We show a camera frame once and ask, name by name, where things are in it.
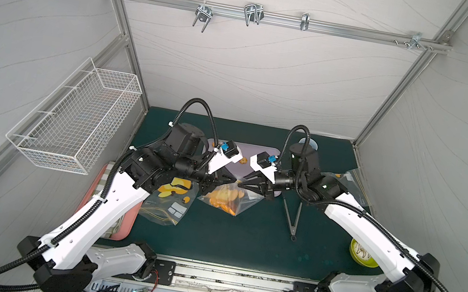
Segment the resealable bag table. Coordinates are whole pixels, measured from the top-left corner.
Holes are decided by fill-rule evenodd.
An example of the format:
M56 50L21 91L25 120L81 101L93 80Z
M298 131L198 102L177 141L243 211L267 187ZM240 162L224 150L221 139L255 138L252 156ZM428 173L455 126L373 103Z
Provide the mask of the resealable bag table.
M238 216L264 199L261 194L240 187L240 183L241 181L236 181L221 185L198 199L224 213Z

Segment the clear resealable bag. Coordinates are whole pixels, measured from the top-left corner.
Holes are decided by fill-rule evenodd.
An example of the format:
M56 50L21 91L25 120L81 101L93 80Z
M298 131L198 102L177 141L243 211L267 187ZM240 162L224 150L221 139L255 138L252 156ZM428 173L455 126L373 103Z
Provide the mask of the clear resealable bag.
M329 175L338 180L362 207L369 208L371 206L370 199L367 197L362 182L363 176L359 168L351 169L342 174L330 172Z

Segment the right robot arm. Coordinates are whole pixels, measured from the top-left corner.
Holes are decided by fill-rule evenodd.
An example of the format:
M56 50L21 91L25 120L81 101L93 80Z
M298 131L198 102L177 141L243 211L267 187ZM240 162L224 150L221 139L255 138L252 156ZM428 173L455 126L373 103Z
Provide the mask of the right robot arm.
M239 187L269 199L278 191L296 193L301 203L313 206L345 230L382 270L377 276L332 272L312 292L449 292L438 279L438 260L402 243L359 204L337 176L321 171L309 129L297 125L290 132L298 131L305 134L302 142L287 141L282 149L290 154L288 169L282 166L282 154L252 155L248 161L252 171Z

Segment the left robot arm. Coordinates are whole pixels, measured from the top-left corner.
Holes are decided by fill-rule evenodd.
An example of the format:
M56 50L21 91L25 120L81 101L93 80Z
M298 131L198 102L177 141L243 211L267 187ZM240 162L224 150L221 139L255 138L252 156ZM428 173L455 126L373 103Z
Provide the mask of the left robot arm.
M0 267L0 292L85 292L107 276L148 277L157 256L146 244L117 248L104 258L88 251L119 218L173 179L191 180L202 194L234 183L227 165L238 162L241 151L218 137L207 102L188 100L166 133L115 161L104 189L71 218L42 237L27 236L19 243L20 259Z

